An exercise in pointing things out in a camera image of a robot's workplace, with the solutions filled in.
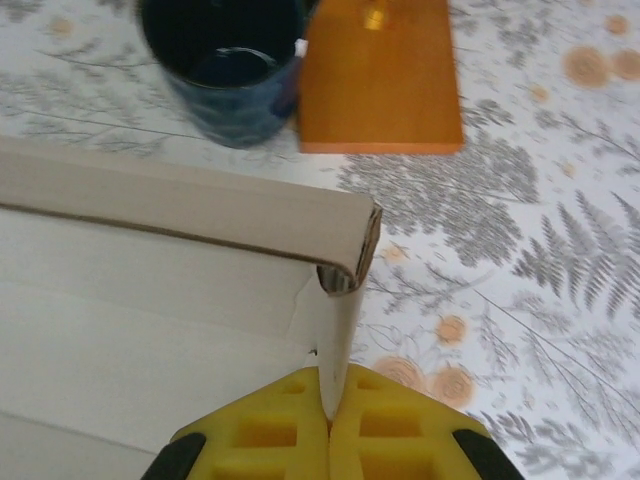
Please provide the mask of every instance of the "mug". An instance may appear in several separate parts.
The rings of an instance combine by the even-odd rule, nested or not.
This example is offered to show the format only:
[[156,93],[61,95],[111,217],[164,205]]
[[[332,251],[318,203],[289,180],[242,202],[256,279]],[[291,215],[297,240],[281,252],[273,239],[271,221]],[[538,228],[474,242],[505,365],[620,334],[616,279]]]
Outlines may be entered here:
[[304,35],[319,0],[138,0],[143,37],[187,118],[248,148],[297,105]]

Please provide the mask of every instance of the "box flap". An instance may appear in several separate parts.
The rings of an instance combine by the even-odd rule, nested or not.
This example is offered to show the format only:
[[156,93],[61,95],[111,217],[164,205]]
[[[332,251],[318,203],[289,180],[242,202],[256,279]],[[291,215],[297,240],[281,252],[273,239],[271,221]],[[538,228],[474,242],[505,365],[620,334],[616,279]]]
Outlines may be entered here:
[[0,137],[0,207],[314,263],[325,291],[364,280],[381,210],[366,195]]
[[2,478],[141,478],[155,455],[0,412]]

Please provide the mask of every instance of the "cardboard edge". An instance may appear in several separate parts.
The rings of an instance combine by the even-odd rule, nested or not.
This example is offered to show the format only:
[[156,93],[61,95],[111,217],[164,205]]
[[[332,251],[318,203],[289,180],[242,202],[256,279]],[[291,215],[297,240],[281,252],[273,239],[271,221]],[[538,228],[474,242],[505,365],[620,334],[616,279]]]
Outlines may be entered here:
[[[94,166],[85,161],[82,158],[84,155],[86,155],[87,157],[91,157],[91,159],[95,159],[97,165]],[[84,175],[89,176],[93,179],[99,178],[101,171],[105,171],[118,172],[124,175],[140,175],[140,178],[144,180],[149,180],[152,182],[158,180],[158,182],[160,182],[167,179],[163,177],[173,178],[171,176],[171,174],[173,173],[176,177],[176,185],[180,184],[182,186],[189,186],[190,184],[185,179],[188,177],[196,178],[198,176],[196,175],[196,173],[198,173],[198,171],[202,171],[203,174],[206,174],[209,177],[219,174],[221,177],[233,179],[235,182],[235,186],[243,185],[246,182],[246,185],[250,185],[251,188],[256,188],[256,185],[258,184],[270,184],[271,186],[275,184],[281,184],[283,190],[285,189],[285,187],[295,188],[296,192],[300,192],[301,189],[308,189],[309,192],[320,190],[313,187],[292,187],[289,184],[285,184],[282,182],[260,180],[256,178],[244,177],[237,174],[216,172],[209,169],[198,169],[195,167],[179,167],[176,165],[159,164],[134,157],[131,157],[129,159],[129,157],[123,155],[105,154],[102,152],[65,147],[56,144],[39,142],[36,143],[24,139],[15,139],[0,136],[0,168],[3,166],[6,166],[9,169],[16,168],[16,165],[18,165],[17,168],[24,168],[24,171],[21,172],[22,178],[28,178],[28,180],[25,180],[25,182],[27,182],[26,185],[30,187],[38,187],[39,185],[37,185],[37,182],[29,185],[29,166],[23,167],[21,162],[15,161],[13,162],[13,164],[11,164],[11,160],[15,160],[15,158],[12,157],[15,156],[23,156],[25,158],[28,158],[29,160],[33,160],[35,162],[35,165],[64,164],[67,167],[82,171]],[[123,162],[124,160],[130,160],[131,162],[135,163],[135,165],[132,168],[128,169],[126,168],[126,162]],[[258,242],[235,242],[225,238],[202,235],[193,231],[193,229],[191,231],[189,231],[188,229],[178,230],[153,223],[143,224],[140,222],[127,221],[127,219],[117,218],[116,216],[109,216],[108,213],[103,215],[90,215],[83,213],[82,208],[80,208],[79,205],[76,208],[77,204],[73,203],[70,206],[66,205],[64,208],[57,208],[55,206],[47,205],[46,201],[42,201],[42,199],[38,198],[39,194],[34,194],[31,191],[24,194],[18,192],[18,200],[16,200],[16,192],[8,190],[11,187],[10,185],[8,185],[8,183],[9,182],[5,184],[7,185],[6,192],[3,192],[3,183],[2,181],[0,181],[0,208],[27,214],[42,215],[47,217],[136,230],[140,232],[164,235],[200,243],[229,247],[238,250],[252,251],[285,259],[303,261],[305,263],[310,263],[317,266],[318,278],[320,280],[322,288],[327,294],[333,296],[345,295],[350,292],[356,291],[361,287],[368,274],[369,266],[373,259],[373,253],[380,235],[381,208],[373,200],[371,200],[371,211],[369,212],[369,218],[366,222],[366,228],[361,232],[362,237],[359,254],[357,259],[354,258],[353,265],[349,266],[345,263],[332,261],[329,258],[306,255],[304,253],[300,253],[300,251],[297,253],[292,253],[286,250],[269,248]],[[193,185],[194,187],[201,187],[204,183],[204,181],[198,180],[197,182],[194,182]],[[335,192],[335,194],[348,195],[344,192]],[[334,213],[333,211],[328,212],[328,209],[331,208],[331,205],[329,204],[327,204],[326,206],[321,205],[321,207],[324,208],[325,214],[327,215],[332,215]],[[238,212],[239,219],[237,220],[237,223],[242,223],[241,219],[249,218],[251,214],[251,211],[246,210]]]

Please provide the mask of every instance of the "floral tablecloth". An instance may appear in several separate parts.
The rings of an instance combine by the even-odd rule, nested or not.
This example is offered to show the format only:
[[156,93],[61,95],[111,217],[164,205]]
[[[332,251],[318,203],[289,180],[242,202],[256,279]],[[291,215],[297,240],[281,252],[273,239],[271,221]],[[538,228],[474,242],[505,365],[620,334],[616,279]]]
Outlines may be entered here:
[[374,195],[353,361],[480,419],[527,478],[640,478],[640,0],[454,0],[451,157],[214,145],[129,9],[0,0],[0,131]]

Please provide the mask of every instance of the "cardboard box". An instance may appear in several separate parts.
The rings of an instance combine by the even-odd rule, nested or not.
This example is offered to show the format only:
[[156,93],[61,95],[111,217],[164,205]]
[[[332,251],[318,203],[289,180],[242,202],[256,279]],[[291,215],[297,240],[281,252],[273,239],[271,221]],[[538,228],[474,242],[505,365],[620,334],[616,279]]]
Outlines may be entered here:
[[157,453],[313,351],[332,416],[380,215],[363,195],[0,137],[0,423]]

